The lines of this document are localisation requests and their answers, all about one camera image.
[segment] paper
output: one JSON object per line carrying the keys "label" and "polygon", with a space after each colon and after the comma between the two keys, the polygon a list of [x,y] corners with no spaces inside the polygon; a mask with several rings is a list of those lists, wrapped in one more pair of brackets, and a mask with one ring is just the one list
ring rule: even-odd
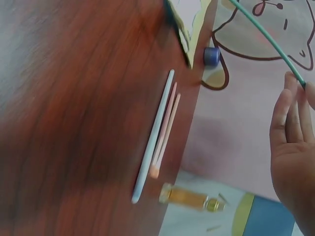
{"label": "paper", "polygon": [[[314,81],[315,2],[240,4],[269,31],[302,77]],[[278,201],[270,175],[269,126],[289,68],[228,0],[219,0],[211,45],[221,50],[220,65],[204,71],[182,166]]]}
{"label": "paper", "polygon": [[199,34],[211,0],[168,0],[179,28],[189,66],[193,67]]}
{"label": "paper", "polygon": [[280,203],[180,171],[176,186],[210,197],[223,196],[223,212],[199,212],[169,204],[160,236],[301,236],[292,214]]}

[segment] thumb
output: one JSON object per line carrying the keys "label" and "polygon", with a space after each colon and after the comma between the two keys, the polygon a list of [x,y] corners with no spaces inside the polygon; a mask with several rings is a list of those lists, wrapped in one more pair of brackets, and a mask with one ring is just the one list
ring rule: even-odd
{"label": "thumb", "polygon": [[305,94],[309,105],[315,110],[315,86],[311,82],[306,83]]}

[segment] green wire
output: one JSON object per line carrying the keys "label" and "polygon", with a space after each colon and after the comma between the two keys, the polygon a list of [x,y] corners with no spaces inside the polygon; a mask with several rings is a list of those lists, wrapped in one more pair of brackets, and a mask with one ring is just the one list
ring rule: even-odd
{"label": "green wire", "polygon": [[300,82],[303,89],[305,89],[305,81],[303,80],[300,73],[297,71],[297,69],[294,67],[292,62],[289,60],[287,55],[282,51],[280,46],[276,43],[276,41],[272,38],[272,36],[264,29],[264,27],[254,19],[254,17],[242,6],[238,3],[237,0],[230,0],[230,2],[236,6],[238,10],[240,10],[256,27],[259,29],[259,31],[266,37],[266,39],[272,44],[272,46],[277,50],[277,52],[280,54],[282,59],[286,62],[286,64],[290,67],[291,71],[295,75],[296,79]]}

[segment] cartoon cat face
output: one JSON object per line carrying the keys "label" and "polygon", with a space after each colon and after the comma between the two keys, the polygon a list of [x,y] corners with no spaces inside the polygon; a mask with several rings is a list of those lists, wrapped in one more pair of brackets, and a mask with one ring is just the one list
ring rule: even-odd
{"label": "cartoon cat face", "polygon": [[[313,38],[315,21],[309,0],[239,2],[265,27],[294,62],[304,69],[313,69],[309,43]],[[218,7],[226,8],[225,0],[221,0]],[[229,12],[232,14],[229,20],[215,31],[215,44],[244,58],[255,60],[280,58],[278,52],[242,12],[231,9]]]}

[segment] pink paper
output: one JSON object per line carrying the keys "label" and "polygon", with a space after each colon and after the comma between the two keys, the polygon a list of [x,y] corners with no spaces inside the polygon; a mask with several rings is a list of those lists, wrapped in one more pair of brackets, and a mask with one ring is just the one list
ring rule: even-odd
{"label": "pink paper", "polygon": [[[290,55],[303,78],[314,81],[315,3],[308,0],[240,3],[258,15],[256,18]],[[278,200],[270,175],[269,126],[289,68],[242,13],[235,12],[224,0],[219,1],[215,28],[219,30],[211,45],[220,47],[221,64],[216,69],[206,69],[203,81],[213,83],[219,91],[209,89],[212,88],[209,85],[200,89],[182,166],[204,177]],[[224,76],[223,82],[218,82],[218,77],[212,81],[211,76],[217,72]]]}

